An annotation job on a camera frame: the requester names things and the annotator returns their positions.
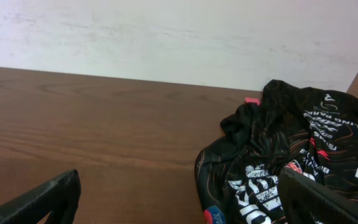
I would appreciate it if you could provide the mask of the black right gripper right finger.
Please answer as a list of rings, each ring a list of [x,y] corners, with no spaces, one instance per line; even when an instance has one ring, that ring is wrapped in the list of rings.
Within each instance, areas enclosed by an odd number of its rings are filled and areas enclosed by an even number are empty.
[[[358,224],[358,204],[293,169],[281,170],[277,189],[288,223]]]

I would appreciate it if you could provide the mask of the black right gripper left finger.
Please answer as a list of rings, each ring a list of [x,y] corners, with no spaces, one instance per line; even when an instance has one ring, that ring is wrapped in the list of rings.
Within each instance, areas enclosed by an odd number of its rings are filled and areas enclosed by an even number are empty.
[[[0,224],[72,224],[81,195],[78,171],[68,170],[0,205]]]

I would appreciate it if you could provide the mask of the black printed cycling jersey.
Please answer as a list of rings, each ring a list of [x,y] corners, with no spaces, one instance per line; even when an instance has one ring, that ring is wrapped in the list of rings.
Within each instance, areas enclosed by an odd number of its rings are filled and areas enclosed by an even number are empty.
[[[283,168],[358,204],[358,98],[272,80],[220,127],[195,162],[207,223],[285,223]]]

